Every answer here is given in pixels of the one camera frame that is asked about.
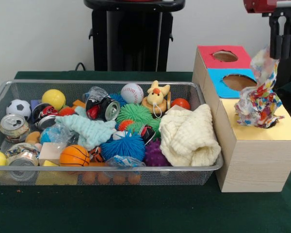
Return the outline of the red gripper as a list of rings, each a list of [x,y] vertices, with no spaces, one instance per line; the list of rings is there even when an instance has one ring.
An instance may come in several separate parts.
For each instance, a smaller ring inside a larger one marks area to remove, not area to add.
[[[249,14],[264,14],[267,16],[284,12],[291,12],[291,0],[243,0],[244,7]],[[284,33],[281,35],[279,17],[269,17],[270,25],[270,57],[288,59],[291,48],[291,17],[286,16]]]

